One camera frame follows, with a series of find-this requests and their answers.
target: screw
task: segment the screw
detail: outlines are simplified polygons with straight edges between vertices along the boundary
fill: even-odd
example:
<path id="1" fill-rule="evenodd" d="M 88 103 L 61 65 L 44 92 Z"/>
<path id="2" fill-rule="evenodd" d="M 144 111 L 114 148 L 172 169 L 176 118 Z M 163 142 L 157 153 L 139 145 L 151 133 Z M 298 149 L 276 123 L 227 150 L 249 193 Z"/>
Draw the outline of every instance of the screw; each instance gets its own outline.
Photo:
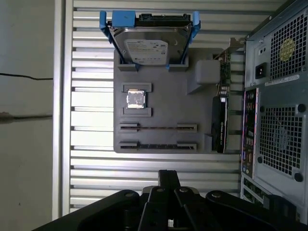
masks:
<path id="1" fill-rule="evenodd" d="M 131 196 L 133 196 L 134 194 L 133 193 L 131 193 L 131 192 L 129 192 L 129 193 L 127 193 L 127 194 L 125 194 L 125 196 L 127 196 L 127 197 L 131 197 Z"/>
<path id="2" fill-rule="evenodd" d="M 181 193 L 184 193 L 184 192 L 186 193 L 186 192 L 188 192 L 188 189 L 186 189 L 186 188 L 180 188 L 180 192 L 181 192 Z"/>
<path id="3" fill-rule="evenodd" d="M 297 110 L 299 112 L 305 112 L 306 111 L 306 106 L 301 103 L 299 106 L 297 106 Z"/>
<path id="4" fill-rule="evenodd" d="M 218 192 L 214 192 L 214 193 L 212 193 L 212 197 L 220 198 L 221 195 Z"/>

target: black cable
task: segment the black cable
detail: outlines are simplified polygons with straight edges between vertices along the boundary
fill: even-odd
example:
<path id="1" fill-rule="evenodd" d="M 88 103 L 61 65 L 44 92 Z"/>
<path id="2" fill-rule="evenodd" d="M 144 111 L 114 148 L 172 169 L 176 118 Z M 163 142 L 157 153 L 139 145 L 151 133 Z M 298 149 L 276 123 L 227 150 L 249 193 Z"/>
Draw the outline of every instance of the black cable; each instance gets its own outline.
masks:
<path id="1" fill-rule="evenodd" d="M 29 115 L 29 116 L 14 116 L 15 120 L 28 120 L 28 119 L 51 119 L 52 115 Z"/>
<path id="2" fill-rule="evenodd" d="M 24 75 L 13 75 L 13 74 L 6 74 L 6 73 L 0 73 L 0 76 L 12 76 L 12 77 L 20 77 L 20 78 L 29 78 L 32 80 L 53 80 L 53 78 L 34 78 L 31 76 L 24 76 Z"/>

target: ventilation grille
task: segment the ventilation grille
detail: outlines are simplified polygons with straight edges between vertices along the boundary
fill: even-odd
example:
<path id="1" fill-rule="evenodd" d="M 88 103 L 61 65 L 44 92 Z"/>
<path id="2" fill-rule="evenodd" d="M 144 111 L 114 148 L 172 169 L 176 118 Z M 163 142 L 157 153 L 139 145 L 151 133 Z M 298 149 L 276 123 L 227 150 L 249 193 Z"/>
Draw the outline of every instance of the ventilation grille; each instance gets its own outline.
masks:
<path id="1" fill-rule="evenodd" d="M 271 37 L 270 76 L 272 79 L 301 71 L 306 65 L 307 16 L 303 14 Z"/>
<path id="2" fill-rule="evenodd" d="M 260 154 L 263 163 L 288 175 L 300 168 L 303 118 L 295 107 L 266 108 L 261 116 Z"/>

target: blue drive bracket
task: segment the blue drive bracket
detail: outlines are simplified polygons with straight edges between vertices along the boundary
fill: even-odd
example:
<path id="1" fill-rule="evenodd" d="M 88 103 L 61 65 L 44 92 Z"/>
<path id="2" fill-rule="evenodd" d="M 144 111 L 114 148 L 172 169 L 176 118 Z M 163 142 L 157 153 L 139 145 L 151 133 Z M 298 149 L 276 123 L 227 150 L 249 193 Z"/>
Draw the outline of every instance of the blue drive bracket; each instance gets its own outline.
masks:
<path id="1" fill-rule="evenodd" d="M 135 11 L 113 11 L 112 13 L 112 26 L 113 27 L 134 27 L 135 26 Z M 120 64 L 127 65 L 125 59 L 120 52 L 118 46 L 112 37 L 109 27 L 107 25 L 107 12 L 100 11 L 100 30 L 106 35 L 110 44 L 113 44 L 116 51 L 120 56 Z M 139 69 L 139 65 L 135 64 L 136 70 Z"/>
<path id="2" fill-rule="evenodd" d="M 185 45 L 184 52 L 181 58 L 181 61 L 177 65 L 184 64 L 186 60 L 186 54 L 188 51 L 189 44 L 192 43 L 193 38 L 197 35 L 201 28 L 201 22 L 200 22 L 200 14 L 198 11 L 193 12 L 192 14 L 192 31 L 190 34 L 190 37 L 188 39 L 187 44 Z M 124 27 L 135 27 L 135 19 L 136 19 L 136 13 L 135 11 L 113 11 L 112 13 L 112 27 L 118 27 L 118 28 L 124 28 Z M 106 11 L 100 12 L 100 30 L 106 35 L 108 38 L 108 41 L 114 45 L 116 51 L 119 53 L 121 64 L 126 64 L 125 59 L 120 52 L 118 46 L 116 45 L 114 38 L 112 37 L 109 27 L 107 25 L 107 13 Z M 139 69 L 140 65 L 135 64 L 136 70 Z"/>
<path id="3" fill-rule="evenodd" d="M 196 35 L 198 34 L 199 30 L 201 29 L 201 21 L 200 21 L 200 13 L 199 11 L 194 11 L 192 14 L 192 32 L 191 35 L 189 37 L 189 42 L 186 44 L 185 46 L 185 52 L 183 52 L 183 56 L 181 59 L 181 64 L 185 64 L 185 57 L 188 51 L 188 47 L 189 44 L 191 44 L 193 42 L 193 38 L 196 37 Z"/>

